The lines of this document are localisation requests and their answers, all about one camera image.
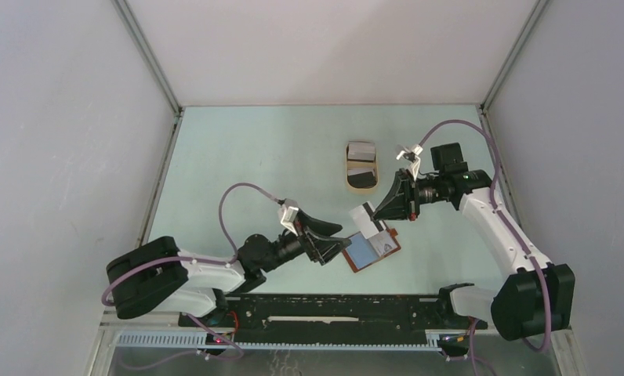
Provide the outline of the brown leather card holder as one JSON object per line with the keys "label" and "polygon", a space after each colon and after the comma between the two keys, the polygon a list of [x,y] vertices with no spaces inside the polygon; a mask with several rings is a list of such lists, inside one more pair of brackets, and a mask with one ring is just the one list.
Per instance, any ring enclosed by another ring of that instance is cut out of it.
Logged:
{"label": "brown leather card holder", "polygon": [[[389,226],[387,226],[387,230],[392,233],[393,237],[396,238],[397,242],[400,245],[400,242],[397,239],[398,232],[394,228],[391,228]],[[351,235],[350,239],[352,241],[352,244],[343,251],[343,256],[354,273],[358,273],[363,269],[366,269],[369,266],[386,258],[379,258],[370,243],[368,242],[368,239],[365,239],[360,232],[356,232],[355,234]]]}

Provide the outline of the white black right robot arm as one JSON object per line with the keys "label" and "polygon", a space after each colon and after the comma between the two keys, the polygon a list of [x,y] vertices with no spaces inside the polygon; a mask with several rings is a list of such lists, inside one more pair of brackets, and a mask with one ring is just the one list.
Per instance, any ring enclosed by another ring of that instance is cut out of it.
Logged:
{"label": "white black right robot arm", "polygon": [[504,208],[494,179],[484,170],[471,170],[461,146],[449,143],[431,149],[433,171],[419,172],[420,145],[404,148],[399,169],[383,201],[372,212],[376,220],[414,221],[424,204],[448,202],[467,219],[502,274],[497,291],[472,283],[439,290],[435,315],[445,327],[456,327],[466,317],[496,328],[507,341],[565,330],[571,321],[575,274],[566,264],[555,264],[527,238]]}

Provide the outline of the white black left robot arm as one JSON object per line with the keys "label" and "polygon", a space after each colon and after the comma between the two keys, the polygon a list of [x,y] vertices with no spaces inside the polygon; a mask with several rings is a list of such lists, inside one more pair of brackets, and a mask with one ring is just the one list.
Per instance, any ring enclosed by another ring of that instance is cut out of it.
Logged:
{"label": "white black left robot arm", "polygon": [[321,266],[332,261],[351,244],[338,237],[340,230],[340,224],[298,211],[276,239],[246,238],[235,260],[204,257],[179,248],[173,237],[159,237],[107,264],[103,303],[113,306],[121,320],[182,313],[218,326],[227,316],[226,295],[256,289],[267,273],[301,255]]}

